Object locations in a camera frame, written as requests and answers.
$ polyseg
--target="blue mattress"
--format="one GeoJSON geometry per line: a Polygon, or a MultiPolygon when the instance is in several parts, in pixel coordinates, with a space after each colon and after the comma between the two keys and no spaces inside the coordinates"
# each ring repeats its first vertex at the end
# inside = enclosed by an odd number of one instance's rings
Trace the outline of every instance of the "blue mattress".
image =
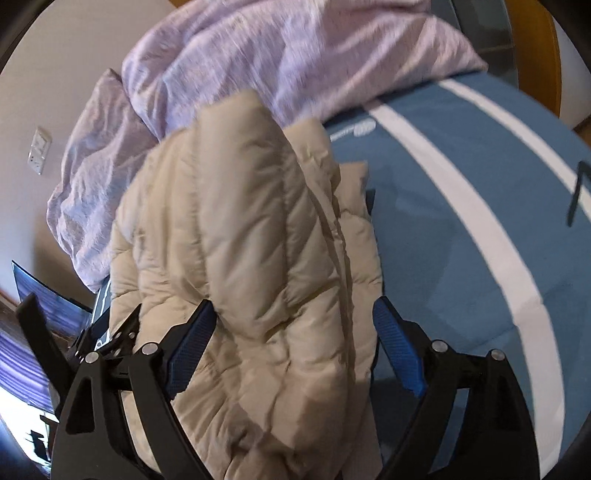
{"type": "MultiPolygon", "coordinates": [[[[566,225],[577,163],[591,151],[537,102],[486,73],[384,96],[327,130],[339,162],[369,163],[385,294],[459,352],[506,352],[547,473],[591,410],[586,190],[566,225]]],[[[459,395],[439,466],[464,404],[459,395]]],[[[386,460],[416,403],[383,352],[372,405],[386,460]]]]}

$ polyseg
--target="monitor screen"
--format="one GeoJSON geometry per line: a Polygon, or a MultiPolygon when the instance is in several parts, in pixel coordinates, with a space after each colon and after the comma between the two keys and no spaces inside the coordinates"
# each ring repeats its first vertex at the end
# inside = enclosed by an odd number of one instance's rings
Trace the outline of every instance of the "monitor screen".
{"type": "Polygon", "coordinates": [[[90,320],[90,310],[67,299],[33,277],[15,262],[12,262],[18,296],[23,301],[29,294],[37,296],[47,328],[56,336],[70,341],[78,336],[90,320]]]}

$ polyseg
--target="screw head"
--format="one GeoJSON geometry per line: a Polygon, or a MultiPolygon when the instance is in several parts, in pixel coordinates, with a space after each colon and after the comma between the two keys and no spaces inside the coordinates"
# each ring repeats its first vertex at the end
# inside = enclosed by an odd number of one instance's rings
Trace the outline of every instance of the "screw head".
{"type": "Polygon", "coordinates": [[[506,358],[505,352],[496,348],[491,351],[491,357],[493,357],[493,359],[497,360],[498,362],[502,362],[506,358]]]}
{"type": "Polygon", "coordinates": [[[158,344],[157,343],[146,343],[143,347],[142,347],[142,353],[144,355],[152,355],[153,353],[156,353],[158,351],[158,344]]]}
{"type": "Polygon", "coordinates": [[[95,363],[97,360],[99,359],[99,354],[96,352],[90,352],[88,355],[86,355],[86,357],[84,358],[84,360],[86,360],[87,364],[93,364],[95,363]]]}
{"type": "Polygon", "coordinates": [[[435,340],[431,344],[431,348],[433,350],[435,350],[437,353],[445,353],[445,352],[447,352],[447,349],[449,347],[448,347],[447,343],[444,342],[443,340],[435,340]]]}

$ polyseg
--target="beige puffer jacket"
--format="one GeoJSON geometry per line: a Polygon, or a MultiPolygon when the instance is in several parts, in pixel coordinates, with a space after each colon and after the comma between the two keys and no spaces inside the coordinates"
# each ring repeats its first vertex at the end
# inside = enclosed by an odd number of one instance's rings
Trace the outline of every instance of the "beige puffer jacket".
{"type": "MultiPolygon", "coordinates": [[[[219,315],[173,400],[216,479],[333,480],[353,450],[382,291],[366,175],[334,162],[317,121],[282,132],[244,91],[154,149],[122,200],[111,333],[139,303],[136,350],[203,299],[219,315]]],[[[131,393],[124,406],[158,469],[131,393]]]]}

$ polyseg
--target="light switch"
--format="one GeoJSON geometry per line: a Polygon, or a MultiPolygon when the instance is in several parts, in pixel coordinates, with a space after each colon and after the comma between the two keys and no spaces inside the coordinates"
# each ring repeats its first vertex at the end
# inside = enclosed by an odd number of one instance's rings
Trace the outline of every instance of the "light switch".
{"type": "Polygon", "coordinates": [[[41,127],[37,127],[35,135],[33,136],[33,142],[31,143],[31,149],[29,150],[29,159],[27,163],[33,169],[35,173],[41,175],[43,166],[45,165],[45,159],[47,158],[47,152],[51,145],[51,137],[41,127]]]}

